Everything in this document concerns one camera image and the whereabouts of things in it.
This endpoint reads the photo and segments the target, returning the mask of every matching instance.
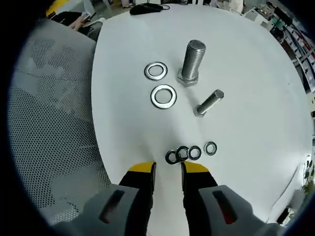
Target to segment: hex bolt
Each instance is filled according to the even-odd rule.
[[[196,106],[193,112],[197,117],[203,117],[222,98],[224,98],[224,93],[217,89],[201,105]]]
[[[198,68],[206,52],[206,45],[199,40],[188,43],[183,68],[178,72],[178,82],[184,86],[194,85],[198,82]]]

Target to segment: flat washer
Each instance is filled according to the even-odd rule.
[[[214,149],[212,152],[208,152],[208,146],[213,146]],[[215,142],[207,142],[203,150],[207,156],[213,156],[214,154],[216,154],[218,146],[216,145]]]
[[[171,93],[171,99],[167,103],[159,103],[157,101],[156,94],[160,90],[167,90]],[[173,89],[173,87],[171,87],[170,85],[156,86],[151,92],[151,101],[152,101],[153,105],[155,105],[157,108],[160,108],[160,109],[170,108],[171,106],[173,106],[175,104],[176,99],[177,99],[177,93],[176,93],[175,89]]]
[[[186,151],[186,156],[185,157],[181,157],[181,155],[179,154],[179,152],[181,150],[185,150]],[[186,161],[188,159],[188,147],[187,146],[180,146],[176,152],[175,152],[175,156],[176,156],[176,160],[179,161]]]
[[[175,161],[171,161],[171,160],[169,159],[169,156],[170,156],[171,154],[175,154],[175,151],[174,151],[174,150],[170,150],[170,151],[167,152],[167,154],[165,155],[165,160],[166,160],[166,162],[167,162],[168,164],[170,164],[170,165],[175,165],[175,164],[179,163],[179,160],[177,160],[177,158],[176,158]]]
[[[152,75],[150,74],[150,69],[153,67],[153,66],[159,66],[162,68],[162,73],[160,73],[159,75]],[[167,67],[164,63],[162,62],[159,62],[159,61],[156,61],[156,62],[152,62],[150,64],[148,64],[146,66],[146,68],[144,68],[144,75],[150,79],[150,80],[161,80],[165,77],[165,75],[167,74]]]
[[[198,155],[195,156],[195,157],[191,156],[191,152],[192,152],[193,150],[197,150],[197,151],[198,151]],[[198,160],[198,159],[201,157],[201,149],[200,149],[200,147],[198,147],[198,146],[191,146],[191,147],[189,148],[189,150],[188,150],[188,157],[189,157],[189,159],[192,160],[192,161]]]

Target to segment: perforated mesh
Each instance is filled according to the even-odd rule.
[[[41,22],[22,49],[9,89],[8,130],[16,168],[51,224],[75,218],[110,183],[92,120],[94,49],[84,35]]]

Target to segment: silver washer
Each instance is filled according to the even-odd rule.
[[[208,151],[208,147],[209,146],[213,146],[213,151],[212,152],[209,152]],[[217,150],[218,150],[218,146],[217,146],[217,144],[215,143],[215,142],[207,142],[206,144],[205,144],[205,147],[203,148],[203,150],[204,150],[204,152],[205,152],[205,154],[207,155],[207,156],[213,156],[214,154],[216,154],[216,152],[217,152]]]
[[[161,68],[162,68],[162,73],[160,73],[159,75],[152,75],[152,74],[150,74],[149,70],[150,70],[150,68],[152,68],[153,66],[159,66],[159,67],[161,67]],[[167,67],[166,67],[166,65],[165,65],[164,63],[158,62],[158,61],[152,62],[152,63],[148,64],[148,65],[146,66],[146,68],[144,69],[144,75],[145,75],[148,79],[150,79],[150,80],[161,80],[161,79],[164,78],[164,76],[165,76],[166,74],[167,74]]]
[[[171,99],[169,100],[169,102],[167,103],[159,103],[156,99],[156,94],[158,91],[160,90],[167,90],[171,93]],[[153,105],[155,105],[157,108],[161,108],[161,109],[167,109],[170,108],[171,106],[173,106],[176,102],[177,99],[177,93],[175,91],[175,89],[173,89],[170,85],[159,85],[156,86],[152,92],[151,92],[151,101],[153,103]]]

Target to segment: white table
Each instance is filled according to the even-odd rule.
[[[274,221],[298,187],[292,176],[312,151],[311,117],[299,75],[281,45],[256,23],[212,7],[170,6],[160,13],[121,14],[105,21],[100,32],[92,109],[110,180],[118,184],[132,165],[156,161],[148,235],[188,236],[181,166],[167,164],[165,154],[180,145],[203,148],[214,141],[217,153],[202,154],[197,163],[249,201],[257,217],[266,221],[272,215],[269,221]],[[176,77],[192,39],[204,42],[207,52],[199,83],[184,88]],[[143,73],[153,61],[168,67],[158,82]],[[167,110],[150,101],[160,84],[177,92]],[[204,118],[195,117],[193,107],[216,89],[224,99]]]

